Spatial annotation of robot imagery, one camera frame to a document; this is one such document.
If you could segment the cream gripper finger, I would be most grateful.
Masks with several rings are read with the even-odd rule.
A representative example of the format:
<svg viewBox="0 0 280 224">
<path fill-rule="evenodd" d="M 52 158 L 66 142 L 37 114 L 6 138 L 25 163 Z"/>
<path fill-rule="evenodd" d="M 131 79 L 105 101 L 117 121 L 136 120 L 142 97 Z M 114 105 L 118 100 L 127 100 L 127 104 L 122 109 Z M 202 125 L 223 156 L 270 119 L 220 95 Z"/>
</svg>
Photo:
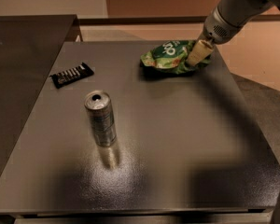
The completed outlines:
<svg viewBox="0 0 280 224">
<path fill-rule="evenodd" d="M 214 46 L 211 42 L 207 40 L 198 40 L 192 51 L 189 53 L 186 62 L 188 65 L 195 66 L 201 62 L 204 58 L 209 56 L 214 50 Z"/>
</svg>

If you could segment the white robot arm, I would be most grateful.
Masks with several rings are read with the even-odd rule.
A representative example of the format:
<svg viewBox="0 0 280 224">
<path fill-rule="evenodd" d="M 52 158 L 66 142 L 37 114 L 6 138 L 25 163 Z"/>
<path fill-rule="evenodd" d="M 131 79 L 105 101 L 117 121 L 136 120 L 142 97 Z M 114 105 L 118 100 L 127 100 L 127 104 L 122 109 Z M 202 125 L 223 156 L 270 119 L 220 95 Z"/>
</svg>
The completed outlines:
<svg viewBox="0 0 280 224">
<path fill-rule="evenodd" d="M 252 18 L 271 7 L 280 11 L 280 0 L 220 0 L 205 19 L 187 64 L 196 66 L 213 52 L 215 45 L 229 42 Z"/>
</svg>

